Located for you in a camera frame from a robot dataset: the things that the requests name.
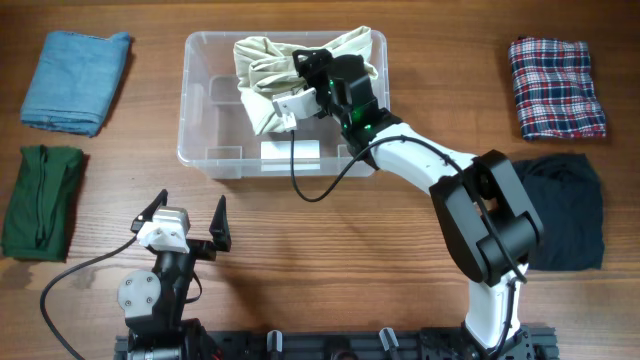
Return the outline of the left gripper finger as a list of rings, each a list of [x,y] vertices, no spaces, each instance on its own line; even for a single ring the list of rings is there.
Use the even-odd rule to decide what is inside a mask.
[[[221,195],[209,226],[209,233],[214,241],[230,240],[226,203],[226,197]]]
[[[138,214],[138,216],[134,219],[134,223],[151,221],[153,214],[161,206],[166,206],[167,201],[168,201],[168,191],[166,189],[162,189],[158,193],[158,195],[154,198],[154,200],[142,212]]]

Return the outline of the cream cloth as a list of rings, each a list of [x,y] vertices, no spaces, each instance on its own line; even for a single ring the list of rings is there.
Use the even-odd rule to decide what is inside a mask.
[[[360,26],[322,47],[335,57],[362,56],[370,79],[378,79],[378,71],[370,63],[373,47],[370,27]],[[293,52],[304,48],[303,45],[274,42],[265,36],[250,36],[234,44],[237,89],[255,135],[286,130],[284,120],[275,112],[272,98],[289,90],[298,92],[303,87],[304,80],[295,69]]]

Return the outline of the red plaid cloth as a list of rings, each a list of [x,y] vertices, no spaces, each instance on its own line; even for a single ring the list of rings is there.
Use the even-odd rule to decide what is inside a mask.
[[[508,61],[516,115],[525,140],[607,135],[586,42],[521,37],[510,44]]]

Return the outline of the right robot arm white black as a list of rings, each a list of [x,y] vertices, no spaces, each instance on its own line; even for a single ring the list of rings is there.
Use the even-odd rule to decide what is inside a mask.
[[[443,147],[378,105],[360,55],[296,50],[304,81],[300,100],[340,125],[354,161],[393,173],[431,197],[445,244],[469,280],[462,324],[469,359],[498,359],[517,344],[519,290],[543,225],[512,163],[501,152],[482,156]]]

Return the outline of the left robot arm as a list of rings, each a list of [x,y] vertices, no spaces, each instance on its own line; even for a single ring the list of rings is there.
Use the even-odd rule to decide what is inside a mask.
[[[134,241],[156,256],[149,271],[134,271],[121,281],[117,302],[128,334],[116,339],[116,359],[222,359],[222,349],[197,318],[183,319],[197,261],[216,259],[231,250],[226,198],[222,196],[209,226],[210,240],[189,239],[186,209],[167,205],[161,191],[132,221]]]

